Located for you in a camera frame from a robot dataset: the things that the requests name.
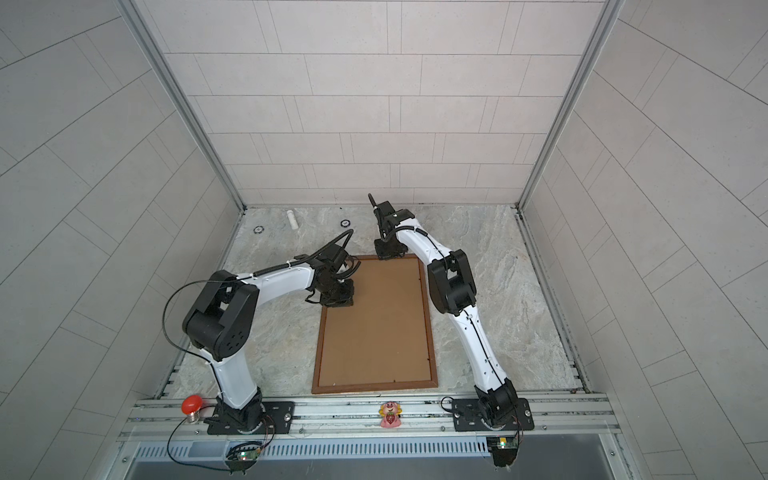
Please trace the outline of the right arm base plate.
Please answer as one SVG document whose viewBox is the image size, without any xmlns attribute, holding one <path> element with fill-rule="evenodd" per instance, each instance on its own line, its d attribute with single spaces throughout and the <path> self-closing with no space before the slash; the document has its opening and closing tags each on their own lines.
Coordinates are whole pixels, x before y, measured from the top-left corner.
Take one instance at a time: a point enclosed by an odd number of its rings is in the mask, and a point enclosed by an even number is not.
<svg viewBox="0 0 768 480">
<path fill-rule="evenodd" d="M 450 400 L 450 412 L 457 432 L 481 431 L 517 431 L 527 432 L 535 429 L 532 409 L 526 398 L 520 398 L 514 414 L 502 426 L 491 426 L 482 417 L 476 398 L 453 398 Z"/>
</svg>

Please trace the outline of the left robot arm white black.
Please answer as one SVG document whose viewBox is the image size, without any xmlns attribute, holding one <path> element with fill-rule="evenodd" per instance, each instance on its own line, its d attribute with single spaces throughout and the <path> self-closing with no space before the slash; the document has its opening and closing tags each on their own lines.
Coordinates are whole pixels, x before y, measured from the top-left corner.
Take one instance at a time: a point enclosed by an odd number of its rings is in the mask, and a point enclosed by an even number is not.
<svg viewBox="0 0 768 480">
<path fill-rule="evenodd" d="M 256 309 L 286 294 L 306 290 L 327 308 L 353 304 L 352 275 L 361 261 L 340 245 L 251 274 L 214 272 L 183 320 L 182 330 L 217 381 L 219 394 L 204 422 L 213 435 L 251 434 L 266 426 L 268 412 L 253 381 L 244 347 Z"/>
</svg>

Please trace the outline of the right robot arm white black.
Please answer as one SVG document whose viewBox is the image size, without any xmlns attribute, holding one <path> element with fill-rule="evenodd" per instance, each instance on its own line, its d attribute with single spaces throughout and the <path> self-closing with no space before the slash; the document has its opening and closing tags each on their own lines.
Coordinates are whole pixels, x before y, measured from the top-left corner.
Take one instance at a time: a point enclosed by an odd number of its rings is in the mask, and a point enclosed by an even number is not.
<svg viewBox="0 0 768 480">
<path fill-rule="evenodd" d="M 429 296 L 441 314 L 452 317 L 470 362 L 480 414 L 487 425 L 521 428 L 520 398 L 488 341 L 477 308 L 477 287 L 466 253 L 451 250 L 424 230 L 407 209 L 368 197 L 380 238 L 374 241 L 378 258 L 390 260 L 414 253 L 426 268 Z"/>
</svg>

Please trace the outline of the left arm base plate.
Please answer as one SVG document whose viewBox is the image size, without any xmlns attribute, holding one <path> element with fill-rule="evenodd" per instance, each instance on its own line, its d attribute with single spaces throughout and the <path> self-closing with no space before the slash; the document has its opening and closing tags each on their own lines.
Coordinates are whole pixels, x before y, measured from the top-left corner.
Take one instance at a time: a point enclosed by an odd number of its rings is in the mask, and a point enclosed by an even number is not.
<svg viewBox="0 0 768 480">
<path fill-rule="evenodd" d="M 214 411 L 203 422 L 209 435 L 287 434 L 293 420 L 295 404 L 289 401 L 256 402 L 234 409 L 217 402 Z"/>
</svg>

